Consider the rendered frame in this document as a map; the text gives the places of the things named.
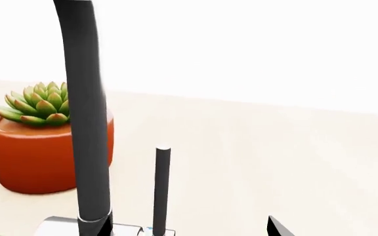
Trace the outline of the black faucet spout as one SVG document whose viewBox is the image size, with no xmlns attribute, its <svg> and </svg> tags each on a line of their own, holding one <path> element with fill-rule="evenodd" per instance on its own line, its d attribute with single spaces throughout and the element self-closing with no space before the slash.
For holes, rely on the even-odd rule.
<svg viewBox="0 0 378 236">
<path fill-rule="evenodd" d="M 62 31 L 79 236 L 97 236 L 112 214 L 106 97 L 91 0 L 53 0 Z"/>
</svg>

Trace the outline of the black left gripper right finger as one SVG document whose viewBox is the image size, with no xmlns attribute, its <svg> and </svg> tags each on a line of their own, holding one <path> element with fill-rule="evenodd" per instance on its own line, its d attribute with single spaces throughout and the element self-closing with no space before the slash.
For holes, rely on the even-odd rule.
<svg viewBox="0 0 378 236">
<path fill-rule="evenodd" d="M 268 216 L 267 221 L 268 236 L 294 236 L 290 230 L 283 226 L 275 217 Z"/>
</svg>

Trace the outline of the succulent in orange pot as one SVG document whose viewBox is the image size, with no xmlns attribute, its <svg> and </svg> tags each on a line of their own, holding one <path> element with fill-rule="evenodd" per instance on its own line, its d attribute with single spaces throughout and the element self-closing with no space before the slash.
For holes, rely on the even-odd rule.
<svg viewBox="0 0 378 236">
<path fill-rule="evenodd" d="M 4 95 L 0 106 L 0 184 L 47 194 L 76 188 L 68 84 L 36 84 Z M 107 111 L 108 168 L 114 118 Z"/>
</svg>

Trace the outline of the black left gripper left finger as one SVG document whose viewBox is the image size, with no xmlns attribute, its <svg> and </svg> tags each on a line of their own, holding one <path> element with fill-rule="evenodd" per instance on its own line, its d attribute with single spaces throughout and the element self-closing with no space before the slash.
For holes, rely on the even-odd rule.
<svg viewBox="0 0 378 236">
<path fill-rule="evenodd" d="M 98 232 L 97 236 L 113 236 L 113 219 L 112 214 L 107 216 L 106 221 Z"/>
</svg>

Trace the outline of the chrome faucet base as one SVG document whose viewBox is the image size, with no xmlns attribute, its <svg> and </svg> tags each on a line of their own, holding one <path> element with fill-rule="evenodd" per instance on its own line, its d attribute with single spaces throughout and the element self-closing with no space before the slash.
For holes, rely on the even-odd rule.
<svg viewBox="0 0 378 236">
<path fill-rule="evenodd" d="M 77 220 L 51 216 L 45 219 L 33 236 L 79 236 Z M 151 227 L 113 224 L 112 236 L 154 236 Z"/>
</svg>

